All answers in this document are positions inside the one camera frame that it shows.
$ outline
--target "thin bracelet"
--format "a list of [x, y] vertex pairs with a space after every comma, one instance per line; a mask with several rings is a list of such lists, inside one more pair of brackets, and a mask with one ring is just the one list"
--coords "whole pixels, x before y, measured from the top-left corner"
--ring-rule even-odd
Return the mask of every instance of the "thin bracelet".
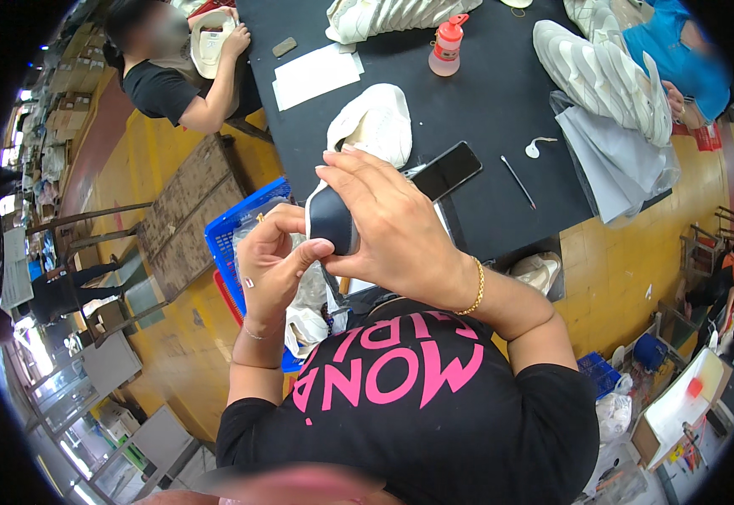
[[263, 340], [263, 337], [259, 337], [258, 335], [255, 335], [247, 328], [247, 323], [242, 322], [241, 323], [241, 329], [247, 332], [247, 335], [249, 335], [251, 338], [254, 338], [255, 340]]
[[480, 263], [476, 257], [473, 257], [473, 260], [476, 262], [476, 267], [479, 268], [479, 292], [476, 295], [476, 301], [473, 303], [473, 306], [470, 306], [461, 312], [455, 312], [457, 316], [465, 316], [472, 313], [477, 307], [479, 307], [479, 302], [482, 301], [482, 297], [485, 295], [485, 272], [483, 271], [482, 263]]

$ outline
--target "black t-shirt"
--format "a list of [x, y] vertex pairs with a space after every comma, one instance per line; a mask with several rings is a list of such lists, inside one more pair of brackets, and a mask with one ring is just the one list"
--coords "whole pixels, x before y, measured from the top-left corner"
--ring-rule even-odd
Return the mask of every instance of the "black t-shirt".
[[37, 321], [50, 322], [62, 314], [78, 310], [78, 304], [66, 290], [65, 282], [67, 279], [64, 278], [48, 281], [45, 276], [39, 276], [31, 282], [33, 298], [28, 305]]
[[179, 70], [145, 60], [123, 77], [123, 91], [143, 115], [155, 119], [167, 117], [177, 126], [191, 101], [196, 96], [204, 98], [208, 90], [193, 86]]
[[554, 364], [514, 377], [491, 335], [471, 318], [390, 303], [314, 349], [279, 407], [232, 403], [218, 467], [351, 465], [407, 505], [570, 503], [597, 459], [594, 384]]

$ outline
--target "plastic bottle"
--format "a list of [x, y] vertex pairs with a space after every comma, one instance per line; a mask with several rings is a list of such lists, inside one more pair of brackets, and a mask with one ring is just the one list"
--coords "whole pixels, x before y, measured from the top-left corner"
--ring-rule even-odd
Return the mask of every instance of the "plastic bottle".
[[460, 43], [463, 42], [463, 27], [467, 14], [451, 16], [437, 28], [437, 40], [428, 56], [428, 66], [440, 76], [454, 75], [460, 68]]

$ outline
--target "smartphone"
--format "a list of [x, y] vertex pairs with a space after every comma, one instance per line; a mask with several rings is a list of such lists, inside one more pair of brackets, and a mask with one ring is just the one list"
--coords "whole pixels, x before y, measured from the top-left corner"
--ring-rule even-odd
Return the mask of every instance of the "smartphone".
[[411, 180], [433, 202], [445, 197], [482, 171], [482, 163], [465, 141], [434, 158], [420, 170], [409, 170]]

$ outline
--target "black worktable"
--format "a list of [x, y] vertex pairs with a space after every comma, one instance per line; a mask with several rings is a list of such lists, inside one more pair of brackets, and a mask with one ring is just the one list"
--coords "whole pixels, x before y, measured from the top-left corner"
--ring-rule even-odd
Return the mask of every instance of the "black worktable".
[[[379, 82], [399, 86], [412, 115], [412, 155], [407, 167], [427, 162], [465, 140], [484, 171], [452, 194], [463, 249], [490, 259], [592, 217], [549, 105], [557, 89], [533, 49], [533, 25], [553, 19], [576, 32], [559, 0], [535, 2], [523, 18], [498, 0], [485, 0], [463, 25], [462, 65], [451, 77], [428, 67], [435, 29], [389, 32], [360, 42], [362, 80], [279, 112], [271, 87], [274, 68], [332, 43], [325, 11], [332, 0], [239, 0], [252, 33], [250, 62], [271, 135], [294, 196], [303, 200], [319, 180], [326, 133], [342, 107]], [[271, 48], [292, 36], [298, 46], [278, 60]], [[536, 136], [541, 156], [524, 154]], [[535, 200], [529, 207], [499, 159], [503, 154]]]

